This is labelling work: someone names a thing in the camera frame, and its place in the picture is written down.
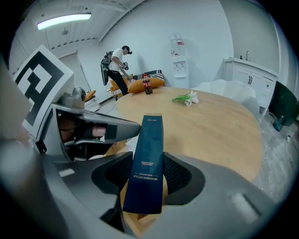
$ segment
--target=round table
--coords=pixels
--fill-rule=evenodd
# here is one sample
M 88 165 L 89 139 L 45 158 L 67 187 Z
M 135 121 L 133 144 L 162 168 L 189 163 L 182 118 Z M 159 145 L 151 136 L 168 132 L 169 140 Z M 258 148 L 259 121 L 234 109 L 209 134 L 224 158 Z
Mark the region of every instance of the round table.
M 165 152 L 222 165 L 252 181 L 262 162 L 261 133 L 254 116 L 232 99 L 202 91 L 195 91 L 199 103 L 190 107 L 171 101 L 187 91 L 157 87 L 150 95 L 125 95 L 116 105 L 122 118 L 139 124 L 146 113 L 162 114 Z

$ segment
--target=black pants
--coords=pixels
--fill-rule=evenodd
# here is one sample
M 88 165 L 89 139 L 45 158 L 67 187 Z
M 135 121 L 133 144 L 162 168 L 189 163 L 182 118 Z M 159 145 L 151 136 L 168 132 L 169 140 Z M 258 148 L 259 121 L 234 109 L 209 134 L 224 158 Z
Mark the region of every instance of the black pants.
M 112 71 L 108 69 L 108 76 L 115 81 L 115 83 L 118 85 L 123 95 L 128 94 L 127 85 L 118 71 Z

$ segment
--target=floor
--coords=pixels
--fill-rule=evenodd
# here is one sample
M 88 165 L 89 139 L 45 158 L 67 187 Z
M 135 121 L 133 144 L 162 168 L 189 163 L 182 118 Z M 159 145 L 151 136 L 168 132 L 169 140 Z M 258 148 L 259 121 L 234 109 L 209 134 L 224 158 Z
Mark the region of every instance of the floor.
M 120 117 L 112 99 L 102 105 L 99 113 Z M 262 167 L 253 184 L 279 203 L 285 199 L 299 169 L 299 130 L 296 123 L 277 132 L 269 113 L 259 121 L 262 134 Z

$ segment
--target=dark blue box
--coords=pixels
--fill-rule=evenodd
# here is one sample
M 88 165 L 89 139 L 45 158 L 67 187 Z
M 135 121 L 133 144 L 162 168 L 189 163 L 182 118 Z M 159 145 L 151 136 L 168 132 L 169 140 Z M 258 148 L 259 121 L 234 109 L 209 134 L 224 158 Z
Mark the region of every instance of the dark blue box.
M 142 120 L 123 210 L 138 214 L 161 213 L 162 192 L 162 115 L 148 114 Z

